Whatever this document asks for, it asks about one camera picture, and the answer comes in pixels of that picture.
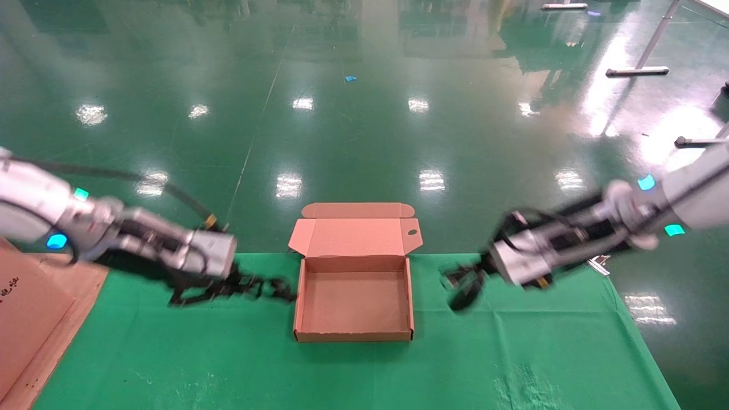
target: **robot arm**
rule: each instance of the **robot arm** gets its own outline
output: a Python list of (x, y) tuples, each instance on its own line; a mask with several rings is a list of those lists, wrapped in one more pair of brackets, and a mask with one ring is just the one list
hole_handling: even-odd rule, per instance
[(125, 207), (116, 198), (92, 198), (72, 192), (66, 181), (0, 147), (0, 237), (23, 242), (45, 240), (51, 249), (71, 248), (71, 263), (97, 260), (121, 250), (154, 262), (176, 277), (172, 304), (186, 304), (184, 290), (204, 287), (204, 301), (218, 295), (257, 293), (273, 288), (273, 297), (295, 299), (281, 279), (243, 274), (233, 258), (233, 235), (190, 230), (142, 208)]
[(648, 176), (635, 185), (613, 181), (604, 192), (554, 213), (515, 210), (476, 265), (445, 272), (458, 289), (451, 308), (468, 307), (487, 275), (546, 289), (561, 272), (595, 256), (653, 250), (659, 236), (727, 225), (727, 202), (729, 144), (721, 144), (660, 180)]

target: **white stand leg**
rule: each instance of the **white stand leg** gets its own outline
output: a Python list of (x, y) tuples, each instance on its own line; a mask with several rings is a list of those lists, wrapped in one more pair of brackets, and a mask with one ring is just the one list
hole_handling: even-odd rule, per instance
[(542, 6), (542, 10), (578, 10), (588, 8), (587, 3), (570, 3), (571, 0), (564, 0), (562, 4), (549, 3)]
[(668, 11), (666, 12), (666, 15), (663, 16), (663, 19), (658, 24), (658, 28), (655, 29), (655, 33), (653, 33), (653, 37), (650, 38), (650, 41), (648, 42), (648, 46), (645, 47), (645, 51), (643, 52), (643, 55), (640, 56), (640, 59), (638, 60), (638, 63), (636, 64), (635, 68), (628, 68), (628, 69), (608, 69), (605, 75), (608, 77), (629, 77), (632, 75), (654, 75), (654, 74), (668, 74), (668, 67), (666, 66), (654, 66), (654, 67), (646, 67), (645, 63), (648, 61), (648, 58), (650, 57), (650, 53), (655, 48), (655, 45), (658, 44), (658, 40), (660, 39), (660, 36), (663, 35), (663, 32), (666, 30), (666, 26), (668, 26), (668, 22), (671, 21), (671, 19), (674, 17), (674, 13), (679, 8), (679, 4), (681, 3), (681, 0), (673, 0), (671, 2), (671, 6), (668, 8)]

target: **black cable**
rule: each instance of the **black cable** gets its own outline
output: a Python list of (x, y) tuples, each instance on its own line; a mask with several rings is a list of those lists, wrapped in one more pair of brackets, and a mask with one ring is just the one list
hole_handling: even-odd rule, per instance
[[(678, 206), (683, 201), (686, 201), (687, 199), (692, 198), (694, 195), (696, 195), (697, 193), (699, 193), (699, 191), (703, 190), (707, 185), (710, 185), (711, 183), (716, 182), (717, 179), (719, 179), (720, 177), (723, 177), (727, 173), (729, 173), (729, 162), (727, 162), (724, 166), (722, 166), (721, 168), (717, 169), (716, 171), (713, 171), (708, 176), (704, 177), (698, 184), (693, 185), (693, 186), (687, 188), (686, 190), (684, 190), (683, 192), (681, 192), (678, 196), (676, 196), (674, 198), (673, 201), (668, 202), (666, 205), (657, 208), (657, 210), (656, 210), (656, 212), (654, 213), (653, 216), (647, 218), (645, 221), (643, 221), (642, 223), (640, 223), (638, 225), (638, 227), (635, 228), (634, 230), (629, 231), (627, 229), (628, 227), (625, 224), (622, 224), (623, 227), (625, 228), (625, 230), (622, 233), (616, 233), (615, 235), (621, 235), (621, 236), (623, 236), (623, 238), (621, 240), (622, 241), (625, 241), (625, 240), (628, 239), (628, 237), (631, 235), (631, 233), (632, 234), (639, 234), (642, 231), (645, 231), (652, 224), (654, 224), (657, 220), (659, 220), (665, 213), (670, 212), (675, 206)], [(541, 211), (538, 211), (538, 212), (540, 214), (543, 214), (543, 215), (546, 215), (548, 217), (551, 217), (550, 215), (548, 215), (547, 212), (541, 212)], [(570, 223), (569, 226), (572, 226), (572, 227), (578, 228), (578, 229), (580, 228), (578, 225), (574, 225), (574, 224), (571, 224), (571, 223)], [(500, 227), (499, 231), (497, 232), (497, 235), (501, 235), (501, 237), (499, 237), (499, 239), (503, 240), (504, 243), (508, 247), (510, 247), (511, 249), (513, 249), (513, 250), (515, 250), (517, 252), (525, 253), (527, 255), (541, 255), (541, 252), (540, 251), (535, 251), (535, 250), (522, 250), (522, 249), (516, 247), (513, 244), (513, 242), (511, 242), (511, 240), (506, 235), (503, 234), (503, 224)]]
[[(88, 175), (90, 177), (103, 177), (103, 178), (110, 178), (110, 179), (123, 179), (123, 180), (131, 181), (131, 182), (143, 182), (143, 181), (155, 181), (156, 180), (155, 178), (151, 178), (151, 177), (145, 176), (143, 174), (137, 174), (135, 172), (97, 168), (94, 166), (81, 166), (81, 165), (71, 165), (71, 164), (65, 164), (65, 163), (46, 162), (46, 161), (40, 161), (40, 160), (29, 160), (26, 158), (19, 158), (19, 157), (15, 157), (15, 156), (10, 157), (9, 160), (19, 162), (19, 163), (28, 163), (28, 164), (37, 166), (41, 169), (44, 169), (46, 171), (54, 171), (54, 172), (60, 172), (60, 173), (64, 173), (64, 174)], [(217, 218), (215, 217), (215, 214), (213, 212), (211, 212), (209, 209), (207, 209), (200, 202), (196, 201), (188, 193), (184, 192), (183, 190), (176, 187), (175, 185), (172, 185), (169, 182), (165, 183), (165, 191), (169, 192), (172, 196), (179, 199), (183, 204), (189, 206), (198, 215), (200, 215), (203, 218), (203, 220), (205, 221), (207, 228), (214, 228), (214, 229), (218, 228)]]
[[(567, 217), (556, 214), (554, 212), (542, 211), (541, 209), (536, 209), (536, 208), (517, 208), (517, 209), (512, 210), (509, 214), (513, 214), (514, 212), (519, 212), (519, 213), (531, 212), (531, 213), (538, 214), (542, 218), (542, 220), (540, 220), (539, 222), (542, 222), (543, 220), (552, 220), (552, 221), (558, 222), (566, 227), (570, 227), (573, 229), (582, 229), (579, 225), (573, 223)], [(506, 228), (505, 225), (506, 225), (507, 221), (508, 221), (508, 219), (507, 219), (507, 217), (505, 217), (504, 222), (499, 226), (499, 229), (496, 230), (496, 235), (494, 235), (494, 241), (496, 241), (497, 239), (500, 239), (509, 248), (515, 250), (516, 252), (523, 253), (526, 255), (541, 255), (542, 254), (542, 250), (530, 250), (530, 249), (523, 249), (523, 248), (517, 247), (514, 244), (514, 242), (512, 242), (511, 239), (509, 238), (509, 234), (505, 232), (505, 228)]]
[(66, 239), (68, 240), (67, 243), (68, 243), (69, 247), (71, 248), (71, 260), (69, 260), (68, 263), (65, 263), (65, 264), (58, 264), (55, 262), (51, 263), (51, 264), (57, 265), (57, 266), (62, 266), (62, 267), (68, 267), (68, 266), (75, 265), (76, 262), (79, 261), (79, 248), (74, 243), (74, 240), (71, 239), (70, 235), (68, 235), (65, 231), (63, 231), (63, 229), (59, 228), (55, 223), (51, 222), (50, 220), (48, 220), (46, 217), (39, 214), (38, 212), (35, 212), (33, 209), (26, 208), (23, 205), (16, 204), (15, 202), (12, 202), (12, 201), (8, 201), (7, 199), (0, 198), (0, 204), (5, 204), (5, 205), (11, 206), (15, 209), (19, 209), (20, 211), (25, 212), (26, 214), (29, 214), (29, 215), (35, 217), (36, 219), (42, 221), (43, 223), (46, 223), (51, 228), (51, 230), (53, 230), (57, 233), (60, 233), (66, 237)]
[[(195, 245), (193, 245), (193, 244), (188, 244), (187, 246), (188, 246), (188, 247), (189, 247), (189, 248), (190, 248), (190, 249), (191, 249), (191, 250), (192, 250), (192, 251), (193, 251), (194, 253), (197, 253), (197, 254), (198, 254), (198, 255), (199, 255), (199, 256), (200, 256), (200, 257), (201, 257), (201, 258), (203, 259), (203, 268), (202, 268), (202, 269), (200, 270), (200, 274), (201, 274), (201, 275), (205, 275), (205, 274), (206, 274), (206, 273), (208, 272), (208, 262), (210, 261), (210, 258), (209, 258), (209, 257), (208, 257), (208, 255), (206, 255), (206, 254), (205, 254), (205, 252), (203, 252), (203, 250), (201, 250), (201, 249), (200, 249), (199, 247), (196, 247), (196, 246), (195, 246)], [(154, 247), (154, 248), (155, 248), (155, 250), (157, 251), (157, 253), (155, 254), (155, 260), (156, 260), (157, 262), (159, 262), (159, 263), (160, 263), (160, 264), (161, 264), (162, 266), (165, 266), (166, 268), (168, 268), (168, 269), (171, 269), (171, 268), (169, 268), (169, 266), (167, 266), (167, 263), (165, 263), (165, 261), (164, 261), (164, 260), (163, 260), (163, 259), (162, 259), (162, 258), (160, 257), (160, 253), (162, 253), (162, 252), (161, 252), (161, 251), (162, 251), (162, 245), (161, 245), (161, 244), (159, 244), (159, 243), (157, 243), (157, 244), (153, 245), (153, 247)]]

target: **cardboard box lid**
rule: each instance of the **cardboard box lid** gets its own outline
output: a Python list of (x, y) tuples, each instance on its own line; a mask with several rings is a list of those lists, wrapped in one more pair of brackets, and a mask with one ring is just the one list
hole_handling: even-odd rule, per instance
[(315, 203), (296, 221), (289, 247), (308, 258), (405, 256), (423, 244), (415, 210), (394, 203)]
[(74, 298), (71, 307), (53, 328), (48, 339), (23, 369), (15, 383), (0, 400), (0, 410), (30, 410), (43, 387), (86, 320), (104, 284), (109, 268), (79, 261), (63, 267), (71, 259), (61, 253), (25, 254), (38, 265), (63, 292)]

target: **table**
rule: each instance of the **table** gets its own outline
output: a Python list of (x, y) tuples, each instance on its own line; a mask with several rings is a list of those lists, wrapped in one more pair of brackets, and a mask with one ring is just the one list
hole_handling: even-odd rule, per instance
[[(693, 3), (698, 4), (699, 6), (702, 6), (703, 8), (710, 10), (712, 12), (715, 12), (716, 14), (724, 17), (725, 19), (729, 20), (729, 1), (727, 0), (689, 0)], [(634, 75), (655, 75), (655, 74), (668, 74), (668, 67), (666, 66), (648, 66), (646, 67), (645, 64), (648, 61), (648, 58), (650, 57), (650, 53), (655, 48), (655, 45), (658, 43), (658, 40), (660, 39), (660, 36), (663, 35), (663, 32), (666, 30), (666, 27), (668, 26), (668, 22), (671, 21), (674, 14), (676, 13), (676, 10), (679, 8), (679, 5), (681, 4), (681, 0), (673, 0), (671, 2), (671, 6), (668, 7), (668, 11), (663, 16), (663, 19), (658, 24), (658, 28), (655, 29), (655, 33), (653, 33), (653, 37), (651, 37), (650, 41), (648, 42), (648, 45), (645, 47), (645, 51), (641, 55), (640, 59), (638, 60), (638, 63), (633, 68), (625, 68), (625, 69), (608, 69), (605, 75), (608, 77), (630, 77)]]
[[(410, 343), (298, 344), (293, 306), (170, 309), (165, 286), (113, 271), (34, 410), (679, 410), (610, 279), (584, 266), (548, 292), (490, 280), (454, 314), (440, 269), (477, 258), (410, 256)], [(300, 259), (238, 255), (294, 281)]]

